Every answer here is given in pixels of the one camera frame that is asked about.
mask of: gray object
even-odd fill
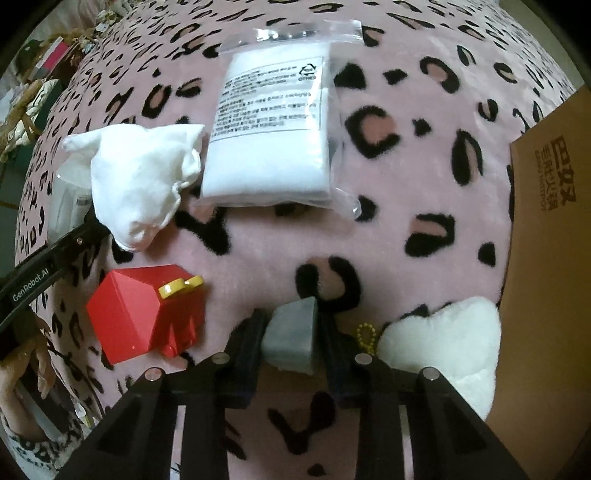
[[[277,308],[262,339],[263,358],[279,370],[313,375],[317,313],[314,297]]]

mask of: bed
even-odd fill
[[[470,296],[499,300],[512,225],[509,144],[573,88],[537,41],[485,0],[145,1],[84,59],[50,112],[20,204],[17,262],[46,240],[66,135],[122,122],[211,129],[228,64],[221,42],[246,28],[321,18],[363,24],[364,45],[346,52],[335,77],[343,181],[361,216],[203,207],[189,190],[145,252],[110,238],[94,245],[33,306],[51,330],[60,376],[97,417],[147,368],[176,371],[222,350],[256,307],[316,296],[352,333]],[[171,263],[211,285],[202,341],[171,361],[149,354],[111,365],[85,311],[90,295],[114,268]],[[228,412],[230,477],[353,478],[358,418],[336,411],[324,389],[319,378],[265,369],[252,407]]]

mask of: cardboard box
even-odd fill
[[[515,215],[488,423],[533,480],[591,424],[591,92],[511,145]]]

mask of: silver rivet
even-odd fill
[[[358,365],[369,365],[373,358],[368,353],[358,353],[355,355],[355,363]]]
[[[150,380],[151,382],[155,382],[160,377],[162,377],[162,370],[156,367],[148,368],[144,373],[144,377],[146,380]]]
[[[430,381],[437,380],[439,378],[439,370],[433,367],[427,367],[423,369],[423,376]]]
[[[216,365],[224,365],[230,361],[230,355],[226,352],[214,353],[212,355],[212,362]]]

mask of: white fluffy object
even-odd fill
[[[201,173],[204,125],[111,125],[63,141],[90,163],[96,218],[124,250],[148,248],[168,225],[180,191]]]
[[[418,373],[437,368],[485,419],[495,396],[501,321],[494,303],[472,297],[428,318],[406,317],[389,325],[377,355],[391,368]]]

